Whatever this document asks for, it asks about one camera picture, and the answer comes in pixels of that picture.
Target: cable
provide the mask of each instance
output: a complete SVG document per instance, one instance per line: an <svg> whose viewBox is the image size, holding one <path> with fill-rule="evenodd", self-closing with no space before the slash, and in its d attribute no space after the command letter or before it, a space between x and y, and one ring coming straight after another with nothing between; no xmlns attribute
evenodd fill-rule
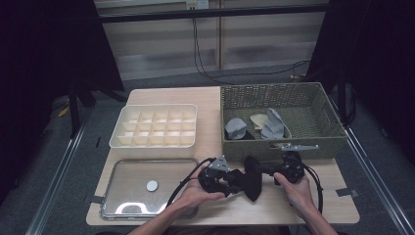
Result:
<svg viewBox="0 0 415 235"><path fill-rule="evenodd" d="M193 19L193 36L194 36L194 63L195 63L195 67L198 70L198 73L208 79L210 79L211 81L214 82L219 82L219 83L224 83L224 84L228 84L228 85L235 85L233 83L229 83L229 82L225 82L225 81L218 81L216 79L221 78L221 77L227 77L227 76L238 76L238 75L272 75L272 74L278 74L278 73L283 73L286 71L294 71L295 68L300 67L302 65L304 65L305 63L309 63L310 61L298 61L295 62L289 69L286 70L278 70L278 71L272 71L272 72L247 72L247 73L230 73L230 74L222 74L222 75L209 75L205 68L204 65L202 63L202 57L201 57L201 53L200 53L200 48L199 48L199 39L198 39L198 26L196 24L196 19ZM199 63L201 65L202 70L200 70L198 63L197 63L197 59L196 57L199 57Z"/></svg>

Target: black curtain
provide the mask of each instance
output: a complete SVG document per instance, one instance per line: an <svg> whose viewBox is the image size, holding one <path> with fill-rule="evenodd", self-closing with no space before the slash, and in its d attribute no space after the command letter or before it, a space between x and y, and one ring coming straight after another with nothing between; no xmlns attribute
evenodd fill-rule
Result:
<svg viewBox="0 0 415 235"><path fill-rule="evenodd" d="M0 202L34 156L52 102L73 79L123 90L92 0L9 1L0 14Z"/></svg>

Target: metal tray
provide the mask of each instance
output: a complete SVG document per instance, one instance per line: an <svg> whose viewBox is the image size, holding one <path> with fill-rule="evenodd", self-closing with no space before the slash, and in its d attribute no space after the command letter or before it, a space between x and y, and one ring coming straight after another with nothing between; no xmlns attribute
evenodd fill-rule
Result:
<svg viewBox="0 0 415 235"><path fill-rule="evenodd" d="M101 217L131 220L156 216L197 163L195 159L117 162L101 207ZM158 182L158 187L149 191L147 185L152 180ZM181 218L191 218L196 213L197 209L188 210Z"/></svg>

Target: human hand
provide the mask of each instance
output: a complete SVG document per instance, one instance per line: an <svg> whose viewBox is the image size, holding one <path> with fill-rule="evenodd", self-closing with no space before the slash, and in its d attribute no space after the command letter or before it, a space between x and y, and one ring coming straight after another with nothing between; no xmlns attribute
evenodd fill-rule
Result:
<svg viewBox="0 0 415 235"><path fill-rule="evenodd" d="M309 180L306 175L297 184L292 184L283 174L278 172L274 173L274 177L284 188L288 201L293 205L300 217L303 217L305 210L310 207L315 208Z"/></svg>
<svg viewBox="0 0 415 235"><path fill-rule="evenodd" d="M202 188L202 185L199 183L198 176L205 167L205 165L202 165L195 171L191 177L192 179L187 183L183 193L177 199L177 202L183 203L184 207L187 209L196 208L206 201L215 201L225 198L223 193L208 193Z"/></svg>

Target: small round object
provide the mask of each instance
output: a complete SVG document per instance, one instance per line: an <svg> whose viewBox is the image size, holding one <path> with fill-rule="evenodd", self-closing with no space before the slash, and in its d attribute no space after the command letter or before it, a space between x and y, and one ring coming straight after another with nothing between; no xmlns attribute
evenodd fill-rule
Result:
<svg viewBox="0 0 415 235"><path fill-rule="evenodd" d="M156 191L156 189L159 187L159 184L156 180L150 180L147 183L147 190L149 190L149 192L154 192Z"/></svg>

